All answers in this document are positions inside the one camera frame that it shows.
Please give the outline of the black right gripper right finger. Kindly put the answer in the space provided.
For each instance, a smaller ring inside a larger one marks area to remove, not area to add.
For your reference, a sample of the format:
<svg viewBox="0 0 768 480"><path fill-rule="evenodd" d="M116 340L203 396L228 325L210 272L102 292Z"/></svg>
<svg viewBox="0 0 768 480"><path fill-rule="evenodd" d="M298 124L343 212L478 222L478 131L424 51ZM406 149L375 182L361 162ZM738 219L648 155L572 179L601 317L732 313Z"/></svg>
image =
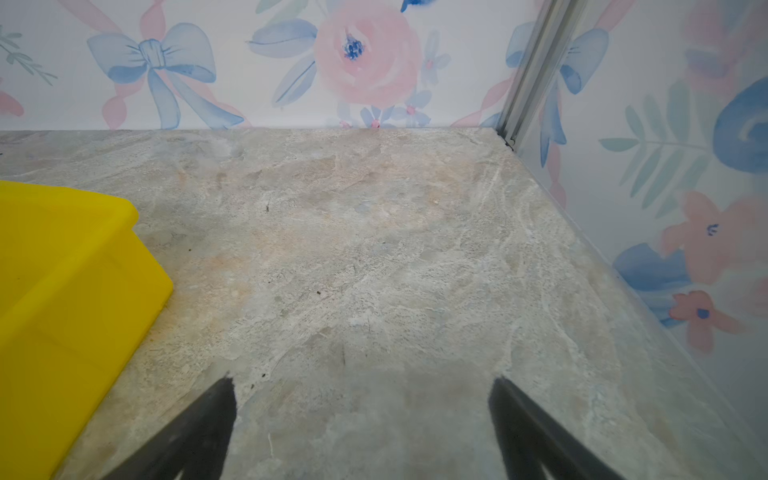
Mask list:
<svg viewBox="0 0 768 480"><path fill-rule="evenodd" d="M494 380L488 407L509 479L623 478L509 379Z"/></svg>

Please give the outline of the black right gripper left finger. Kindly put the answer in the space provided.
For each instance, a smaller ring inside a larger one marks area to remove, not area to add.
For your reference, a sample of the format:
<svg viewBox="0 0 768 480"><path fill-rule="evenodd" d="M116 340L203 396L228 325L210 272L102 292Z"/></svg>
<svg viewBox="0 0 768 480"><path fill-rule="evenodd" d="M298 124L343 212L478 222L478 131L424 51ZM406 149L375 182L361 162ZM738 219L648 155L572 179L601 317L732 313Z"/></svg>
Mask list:
<svg viewBox="0 0 768 480"><path fill-rule="evenodd" d="M233 379L223 377L105 477L218 479L236 415Z"/></svg>

